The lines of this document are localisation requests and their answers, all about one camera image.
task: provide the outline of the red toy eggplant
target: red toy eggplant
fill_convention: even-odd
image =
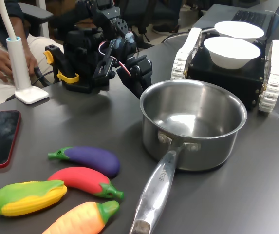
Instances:
[[[52,174],[47,180],[64,181],[65,186],[105,198],[123,199],[123,192],[117,191],[110,180],[98,171],[86,167],[68,167]]]

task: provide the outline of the toy eggplant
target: toy eggplant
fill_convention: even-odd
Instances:
[[[118,209],[116,201],[85,202],[65,213],[43,234],[97,234]]]
[[[41,210],[59,202],[66,192],[60,180],[6,185],[0,189],[0,215],[19,216]]]
[[[120,170],[119,160],[113,153],[93,147],[66,147],[49,153],[48,158],[76,162],[110,178],[116,176]]]
[[[62,180],[67,187],[77,188],[98,197],[123,199],[110,180],[98,171],[86,167],[68,167],[52,174],[47,180]]]

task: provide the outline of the stainless steel saucepan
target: stainless steel saucepan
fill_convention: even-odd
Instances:
[[[130,234],[150,234],[165,206],[176,167],[203,171],[229,157],[246,109],[229,91],[195,80],[169,80],[140,97],[143,144],[160,160],[147,182]]]

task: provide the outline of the lamp base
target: lamp base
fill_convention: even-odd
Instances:
[[[32,104],[48,98],[48,93],[38,87],[30,86],[29,88],[16,90],[15,96],[17,99],[26,104]]]

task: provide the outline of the gray table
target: gray table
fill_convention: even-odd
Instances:
[[[144,51],[153,62],[153,83],[170,78],[175,54],[185,40],[177,37]],[[136,203],[156,162],[141,144],[138,99],[119,78],[111,80],[110,86],[108,92],[87,95],[57,84],[46,88],[49,100],[31,106],[17,100],[1,104],[0,110],[19,110],[22,122],[11,163],[0,169],[0,188],[46,180],[53,172],[72,166],[47,160],[47,153],[59,148],[88,145],[110,150],[121,162],[121,172],[112,183],[125,192],[125,199],[103,234],[129,233]],[[106,200],[69,189],[60,204],[44,211],[0,217],[0,234],[40,234],[86,201]],[[279,99],[267,117],[256,111],[248,114],[231,158],[220,169],[176,173],[154,233],[279,233]]]

